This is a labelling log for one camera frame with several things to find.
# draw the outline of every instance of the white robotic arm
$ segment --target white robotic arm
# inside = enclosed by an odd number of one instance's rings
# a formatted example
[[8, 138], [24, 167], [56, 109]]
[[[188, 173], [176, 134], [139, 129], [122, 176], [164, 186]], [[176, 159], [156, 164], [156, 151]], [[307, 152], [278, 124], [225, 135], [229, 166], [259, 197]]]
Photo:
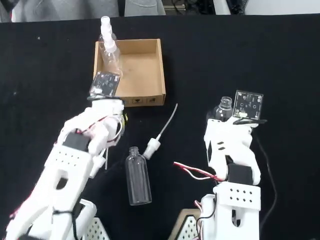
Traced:
[[[265, 122], [259, 120], [262, 99], [261, 94], [237, 91], [233, 116], [207, 121], [208, 165], [223, 182], [201, 200], [201, 240], [259, 240], [261, 172], [250, 145], [253, 128]], [[221, 107], [218, 114], [226, 110]]]
[[[92, 107], [65, 122], [32, 193], [14, 213], [6, 240], [25, 234], [50, 240], [82, 237], [97, 209], [82, 199], [87, 208], [77, 217], [76, 228], [72, 212], [88, 178], [105, 163], [103, 153], [124, 131], [123, 109], [119, 99], [94, 100]], [[58, 189], [62, 179], [66, 183]]]

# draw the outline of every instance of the plastic bottle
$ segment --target plastic bottle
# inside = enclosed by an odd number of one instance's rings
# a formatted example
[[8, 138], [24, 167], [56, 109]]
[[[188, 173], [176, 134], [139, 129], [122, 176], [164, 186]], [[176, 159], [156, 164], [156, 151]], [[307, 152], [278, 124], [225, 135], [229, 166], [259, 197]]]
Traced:
[[136, 146], [130, 147], [125, 160], [126, 181], [131, 206], [152, 202], [146, 159]]
[[216, 119], [221, 122], [226, 122], [233, 115], [232, 99], [228, 96], [223, 96], [221, 102], [213, 111], [209, 111], [206, 115], [208, 119]]
[[110, 33], [103, 35], [103, 46], [104, 48], [101, 53], [104, 69], [109, 73], [117, 74], [122, 77], [121, 53]]

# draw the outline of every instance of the black electronic device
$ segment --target black electronic device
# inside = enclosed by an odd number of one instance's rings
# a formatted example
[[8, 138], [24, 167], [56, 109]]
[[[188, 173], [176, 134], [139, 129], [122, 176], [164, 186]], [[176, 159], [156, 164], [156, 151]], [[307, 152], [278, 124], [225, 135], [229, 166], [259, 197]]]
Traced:
[[236, 91], [233, 116], [236, 118], [259, 120], [264, 95], [247, 91]]
[[90, 88], [90, 96], [113, 97], [116, 94], [120, 76], [111, 72], [98, 71]]

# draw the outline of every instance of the cardboard box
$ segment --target cardboard box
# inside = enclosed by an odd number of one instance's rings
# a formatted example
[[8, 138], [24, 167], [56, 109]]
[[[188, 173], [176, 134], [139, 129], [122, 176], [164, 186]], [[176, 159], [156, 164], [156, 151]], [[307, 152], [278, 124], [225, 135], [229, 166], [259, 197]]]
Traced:
[[[118, 40], [123, 77], [115, 95], [126, 107], [161, 106], [166, 87], [160, 39]], [[93, 77], [104, 71], [99, 43], [95, 43]]]

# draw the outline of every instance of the black cloth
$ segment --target black cloth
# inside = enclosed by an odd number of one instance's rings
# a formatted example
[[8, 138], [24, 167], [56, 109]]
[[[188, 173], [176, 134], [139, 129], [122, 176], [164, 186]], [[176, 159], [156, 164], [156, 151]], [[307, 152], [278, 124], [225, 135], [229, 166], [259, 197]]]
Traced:
[[[167, 239], [181, 209], [211, 193], [173, 161], [209, 170], [203, 136], [206, 113], [237, 89], [264, 94], [255, 131], [268, 153], [278, 203], [262, 239], [319, 237], [320, 15], [150, 16], [111, 20], [119, 39], [160, 38], [167, 97], [164, 106], [126, 109], [129, 121], [110, 149], [109, 170], [91, 179], [93, 201], [112, 240]], [[90, 104], [99, 20], [0, 24], [0, 226], [28, 197], [66, 120]], [[175, 103], [176, 116], [148, 161], [152, 203], [130, 206], [124, 160], [144, 151]], [[274, 199], [266, 160], [261, 216]]]

